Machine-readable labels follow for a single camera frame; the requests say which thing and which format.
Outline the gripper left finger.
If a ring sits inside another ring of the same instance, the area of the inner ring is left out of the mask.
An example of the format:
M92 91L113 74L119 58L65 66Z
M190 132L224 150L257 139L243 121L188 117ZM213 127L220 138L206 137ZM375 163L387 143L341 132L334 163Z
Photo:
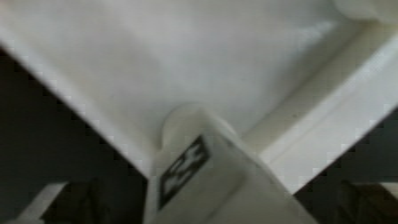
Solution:
M49 183L16 220L26 224L110 224L99 180Z

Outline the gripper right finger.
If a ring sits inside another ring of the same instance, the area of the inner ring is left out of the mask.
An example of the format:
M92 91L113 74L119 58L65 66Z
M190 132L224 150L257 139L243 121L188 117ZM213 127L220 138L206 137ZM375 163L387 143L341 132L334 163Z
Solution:
M341 182L334 224L398 224L398 182Z

